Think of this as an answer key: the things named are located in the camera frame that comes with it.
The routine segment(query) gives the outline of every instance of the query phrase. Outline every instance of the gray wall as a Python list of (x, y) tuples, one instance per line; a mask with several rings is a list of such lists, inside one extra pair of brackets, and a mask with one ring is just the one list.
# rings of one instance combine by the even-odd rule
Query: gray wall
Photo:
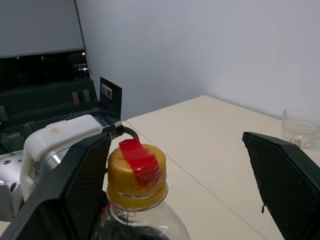
[(123, 119), (200, 94), (276, 117), (320, 108), (318, 0), (76, 2), (96, 88), (123, 87)]
[(0, 58), (84, 48), (74, 0), (1, 0)]

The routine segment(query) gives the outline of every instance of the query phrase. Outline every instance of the clear glass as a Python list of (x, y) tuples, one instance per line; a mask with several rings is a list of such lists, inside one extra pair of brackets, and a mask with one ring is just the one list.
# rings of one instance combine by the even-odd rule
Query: clear glass
[(300, 148), (310, 147), (320, 129), (320, 113), (311, 109), (288, 108), (283, 111), (282, 137)]
[(92, 240), (190, 240), (185, 225), (164, 201), (138, 211), (109, 205), (93, 232)]

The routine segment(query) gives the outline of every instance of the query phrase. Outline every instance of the clear plastic bottle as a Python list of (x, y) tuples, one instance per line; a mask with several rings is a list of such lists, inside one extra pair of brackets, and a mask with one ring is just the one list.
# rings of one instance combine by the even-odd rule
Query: clear plastic bottle
[(120, 148), (109, 156), (109, 204), (100, 214), (92, 240), (190, 240), (185, 225), (164, 202), (168, 193), (164, 153), (151, 145), (142, 147), (155, 157), (158, 167), (137, 173)]

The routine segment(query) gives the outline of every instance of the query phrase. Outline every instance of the plastic bottle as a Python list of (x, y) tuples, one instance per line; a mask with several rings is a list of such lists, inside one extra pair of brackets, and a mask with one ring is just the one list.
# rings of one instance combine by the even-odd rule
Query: plastic bottle
[(164, 202), (166, 156), (128, 139), (108, 159), (107, 198), (92, 240), (190, 240), (178, 215)]

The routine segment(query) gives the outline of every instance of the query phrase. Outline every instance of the white table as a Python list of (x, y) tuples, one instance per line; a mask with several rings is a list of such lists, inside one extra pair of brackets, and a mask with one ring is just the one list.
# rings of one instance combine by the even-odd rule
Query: white table
[[(128, 135), (112, 141), (110, 151)], [(140, 135), (140, 142), (151, 144)], [(247, 223), (229, 210), (201, 184), (167, 157), (167, 183), (169, 186), (166, 202), (181, 217), (193, 240), (263, 240), (264, 238)], [(107, 187), (107, 177), (103, 189)], [(8, 223), (0, 222), (0, 235)]]
[[(280, 138), (279, 119), (200, 96), (127, 122), (263, 237), (283, 240), (268, 210), (261, 213), (263, 203), (242, 142), (247, 131)], [(320, 165), (316, 147), (305, 152)]]

